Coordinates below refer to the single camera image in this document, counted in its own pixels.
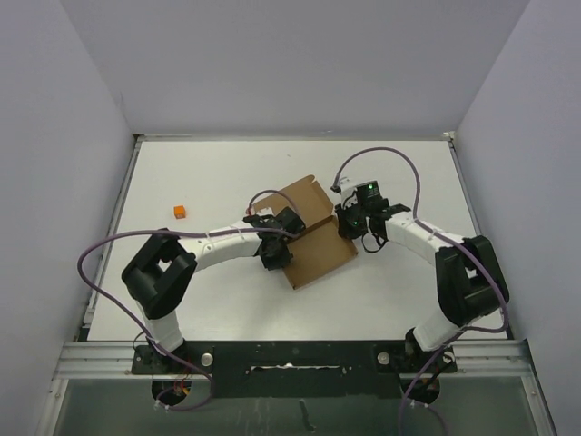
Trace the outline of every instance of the bolt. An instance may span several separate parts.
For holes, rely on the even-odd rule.
[[[200,362],[202,363],[202,366],[210,366],[214,362],[214,357],[211,354],[209,354],[208,352],[205,352],[202,355]]]
[[[453,352],[444,352],[442,355],[442,361],[444,361],[444,363],[452,363],[455,359]]]
[[[378,362],[380,365],[387,365],[389,363],[389,354],[386,352],[378,354]]]

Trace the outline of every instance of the orange cube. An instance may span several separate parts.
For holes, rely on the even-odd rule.
[[[181,220],[185,218],[185,207],[183,206],[174,206],[173,207],[173,216],[175,216],[176,220]]]

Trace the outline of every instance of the black mounting bracket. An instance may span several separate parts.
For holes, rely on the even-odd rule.
[[[404,341],[187,341],[175,353],[212,375],[215,398],[400,398],[399,375],[418,372],[429,357],[408,356]],[[450,353],[428,372],[444,368]],[[456,370],[454,363],[445,372]],[[132,373],[180,376],[183,367],[141,345]]]

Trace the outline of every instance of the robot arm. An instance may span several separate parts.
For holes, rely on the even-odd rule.
[[[436,350],[466,326],[498,309],[497,296],[475,265],[457,247],[420,227],[407,206],[390,205],[381,197],[377,182],[342,179],[339,193],[341,203],[335,212],[340,236],[356,239],[371,233],[379,242],[391,241],[410,249],[436,268],[438,307],[408,333],[406,340],[413,349]],[[508,301],[507,285],[487,238],[464,238],[428,226],[474,254]]]
[[[175,309],[194,273],[239,257],[260,256],[268,270],[283,268],[291,262],[287,237],[264,231],[246,233],[251,228],[298,234],[305,224],[287,207],[276,216],[270,210],[247,216],[229,227],[209,232],[202,239],[178,242],[178,237],[154,235],[123,270],[122,280],[137,302],[149,333],[165,350],[173,352],[183,344]],[[231,233],[210,236],[225,231]]]

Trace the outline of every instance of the open cardboard box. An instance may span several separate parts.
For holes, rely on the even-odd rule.
[[[303,177],[281,191],[297,204],[306,226],[301,236],[289,243],[292,262],[283,269],[290,285],[298,289],[353,259],[357,248],[353,241],[339,236],[333,203],[314,175]],[[254,210],[270,207],[277,214],[286,206],[290,206],[289,202],[275,194],[255,203]]]

